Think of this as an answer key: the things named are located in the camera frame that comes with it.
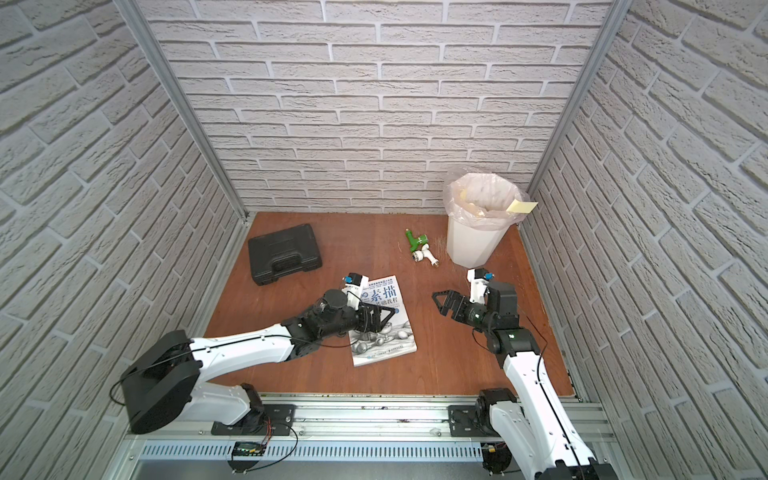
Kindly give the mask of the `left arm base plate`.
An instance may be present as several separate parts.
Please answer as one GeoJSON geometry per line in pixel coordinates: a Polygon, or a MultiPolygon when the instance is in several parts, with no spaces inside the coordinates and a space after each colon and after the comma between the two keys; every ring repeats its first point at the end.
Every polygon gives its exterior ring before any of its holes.
{"type": "Polygon", "coordinates": [[[261,436],[271,428],[273,436],[290,436],[290,427],[296,411],[295,404],[266,404],[247,413],[233,425],[214,422],[211,434],[214,436],[261,436]]]}

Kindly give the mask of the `black plastic tool case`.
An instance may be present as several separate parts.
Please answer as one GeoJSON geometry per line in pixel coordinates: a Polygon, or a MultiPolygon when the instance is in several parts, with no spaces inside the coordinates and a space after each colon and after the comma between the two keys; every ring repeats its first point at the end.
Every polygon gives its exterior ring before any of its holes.
{"type": "Polygon", "coordinates": [[[322,266],[320,250],[310,224],[251,238],[247,247],[251,277],[259,286],[322,266]]]}

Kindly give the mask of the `white trash bin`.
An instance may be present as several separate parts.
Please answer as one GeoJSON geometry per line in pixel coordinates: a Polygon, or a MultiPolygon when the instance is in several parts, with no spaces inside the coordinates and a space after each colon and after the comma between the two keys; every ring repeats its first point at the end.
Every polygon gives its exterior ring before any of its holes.
{"type": "Polygon", "coordinates": [[[505,210],[446,208],[447,253],[456,265],[471,269],[484,265],[507,230],[521,219],[505,210]]]}

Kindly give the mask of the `white plastic tap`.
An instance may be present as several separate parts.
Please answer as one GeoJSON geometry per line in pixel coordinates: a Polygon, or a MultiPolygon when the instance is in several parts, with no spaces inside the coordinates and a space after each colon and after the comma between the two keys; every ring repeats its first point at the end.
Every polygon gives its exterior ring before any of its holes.
{"type": "Polygon", "coordinates": [[[412,253],[412,258],[416,262],[428,261],[432,267],[439,266],[439,260],[431,253],[428,244],[423,244],[412,253]]]}

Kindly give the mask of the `yellow note on bin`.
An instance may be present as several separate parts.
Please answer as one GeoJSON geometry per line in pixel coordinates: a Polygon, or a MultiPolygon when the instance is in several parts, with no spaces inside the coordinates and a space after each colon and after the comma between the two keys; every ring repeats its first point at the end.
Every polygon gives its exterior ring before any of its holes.
{"type": "Polygon", "coordinates": [[[537,202],[513,200],[506,211],[510,214],[530,214],[538,205],[537,202]]]}

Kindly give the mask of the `left aluminium corner post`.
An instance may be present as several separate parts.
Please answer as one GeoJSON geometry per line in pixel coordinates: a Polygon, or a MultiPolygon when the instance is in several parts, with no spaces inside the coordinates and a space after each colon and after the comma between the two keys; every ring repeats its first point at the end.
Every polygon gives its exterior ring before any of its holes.
{"type": "Polygon", "coordinates": [[[127,27],[143,50],[146,60],[154,70],[180,119],[200,150],[203,159],[211,169],[214,178],[223,190],[225,197],[238,218],[246,224],[249,220],[249,214],[232,185],[208,135],[205,133],[191,102],[182,88],[180,80],[173,72],[170,62],[152,33],[149,22],[142,14],[138,3],[133,0],[116,0],[115,4],[127,27]]]}

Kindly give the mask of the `aluminium corner post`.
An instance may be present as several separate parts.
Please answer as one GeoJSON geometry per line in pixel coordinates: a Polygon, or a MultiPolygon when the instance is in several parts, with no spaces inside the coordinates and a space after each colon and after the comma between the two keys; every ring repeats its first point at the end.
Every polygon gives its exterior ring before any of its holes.
{"type": "Polygon", "coordinates": [[[559,143],[566,137],[566,133],[574,121],[579,107],[586,98],[597,71],[606,58],[631,5],[631,0],[617,0],[611,3],[604,22],[598,30],[595,42],[565,103],[558,123],[547,143],[543,156],[528,184],[527,192],[529,194],[536,192],[541,185],[545,173],[554,160],[556,149],[559,143]]]}
{"type": "Polygon", "coordinates": [[[142,14],[138,3],[133,0],[116,0],[115,4],[127,27],[143,50],[146,60],[154,70],[180,119],[200,150],[203,159],[211,169],[214,178],[223,190],[225,197],[238,218],[246,224],[249,220],[249,214],[232,185],[208,135],[205,133],[191,102],[182,88],[180,80],[173,72],[170,62],[152,33],[149,22],[142,14]]]}

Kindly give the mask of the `right aluminium corner post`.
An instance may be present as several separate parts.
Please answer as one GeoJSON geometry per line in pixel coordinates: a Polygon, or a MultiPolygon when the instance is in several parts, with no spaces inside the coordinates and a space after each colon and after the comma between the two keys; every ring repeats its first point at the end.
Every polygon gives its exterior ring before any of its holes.
{"type": "Polygon", "coordinates": [[[631,0],[617,0],[611,3],[604,22],[598,30],[595,42],[565,103],[558,123],[547,143],[543,156],[528,184],[527,192],[529,194],[536,192],[541,185],[545,173],[554,160],[556,149],[559,143],[566,137],[566,133],[574,121],[579,107],[586,98],[597,71],[606,58],[631,5],[631,0]]]}

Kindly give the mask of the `drawing instruction book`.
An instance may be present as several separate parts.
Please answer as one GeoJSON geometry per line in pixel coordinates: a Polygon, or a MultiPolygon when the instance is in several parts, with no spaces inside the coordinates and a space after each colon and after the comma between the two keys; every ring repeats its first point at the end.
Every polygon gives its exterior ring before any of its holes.
{"type": "Polygon", "coordinates": [[[397,313],[379,333],[349,333],[353,365],[361,367],[417,351],[410,319],[395,275],[369,280],[363,302],[393,307],[397,313]]]}

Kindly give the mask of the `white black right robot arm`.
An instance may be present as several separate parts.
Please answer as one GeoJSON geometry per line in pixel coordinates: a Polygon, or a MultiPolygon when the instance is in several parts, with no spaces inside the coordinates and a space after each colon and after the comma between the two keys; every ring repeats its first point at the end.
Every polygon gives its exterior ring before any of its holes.
{"type": "Polygon", "coordinates": [[[495,432],[525,479],[616,479],[582,440],[552,386],[534,335],[520,324],[514,288],[474,301],[454,290],[432,294],[438,312],[486,338],[513,388],[483,390],[476,422],[495,432]]]}

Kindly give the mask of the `small green circuit board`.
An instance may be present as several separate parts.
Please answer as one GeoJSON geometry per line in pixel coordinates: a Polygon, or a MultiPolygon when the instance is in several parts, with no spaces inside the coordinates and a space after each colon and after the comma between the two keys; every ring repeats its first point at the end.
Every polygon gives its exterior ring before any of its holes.
{"type": "Polygon", "coordinates": [[[254,458],[264,455],[266,446],[259,442],[236,442],[232,449],[232,458],[254,458]]]}

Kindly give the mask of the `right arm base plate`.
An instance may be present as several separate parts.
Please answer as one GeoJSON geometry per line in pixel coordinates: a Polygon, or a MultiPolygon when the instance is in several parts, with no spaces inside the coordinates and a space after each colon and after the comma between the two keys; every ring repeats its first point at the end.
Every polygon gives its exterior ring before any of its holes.
{"type": "Polygon", "coordinates": [[[518,438],[530,432],[530,423],[521,405],[498,402],[490,405],[449,405],[448,425],[452,437],[518,438]]]}

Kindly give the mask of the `aluminium front rail frame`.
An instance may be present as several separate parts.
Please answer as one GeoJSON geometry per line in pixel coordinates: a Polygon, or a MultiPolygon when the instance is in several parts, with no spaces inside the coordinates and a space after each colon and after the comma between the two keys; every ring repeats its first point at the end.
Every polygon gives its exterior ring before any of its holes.
{"type": "MultiPolygon", "coordinates": [[[[214,436],[199,421],[128,435],[107,470],[110,479],[525,479],[501,438],[452,437],[449,405],[479,396],[268,394],[295,404],[290,436],[214,436]],[[264,455],[232,458],[236,442],[259,442],[264,455]]],[[[628,467],[598,403],[563,407],[582,440],[610,463],[628,467]]]]}

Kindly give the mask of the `green plastic tap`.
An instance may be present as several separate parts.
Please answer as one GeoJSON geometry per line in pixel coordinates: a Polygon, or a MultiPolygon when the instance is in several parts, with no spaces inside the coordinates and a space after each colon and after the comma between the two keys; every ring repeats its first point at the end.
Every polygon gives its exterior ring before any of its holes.
{"type": "Polygon", "coordinates": [[[425,245],[429,243],[429,240],[426,234],[416,236],[413,234],[413,232],[410,229],[406,229],[405,235],[408,240],[409,250],[411,253],[420,251],[425,245]]]}

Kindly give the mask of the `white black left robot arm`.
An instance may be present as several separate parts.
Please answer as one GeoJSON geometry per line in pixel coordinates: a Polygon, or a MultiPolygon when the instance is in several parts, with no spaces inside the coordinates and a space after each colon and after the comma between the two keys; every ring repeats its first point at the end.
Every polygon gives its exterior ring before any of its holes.
{"type": "Polygon", "coordinates": [[[299,315],[261,330],[217,338],[172,331],[120,376],[130,431],[147,434],[174,421],[199,421],[212,423],[215,435],[267,432],[267,414],[256,389],[247,383],[218,385],[216,378],[305,357],[328,337],[378,333],[395,313],[392,307],[332,289],[299,315]]]}

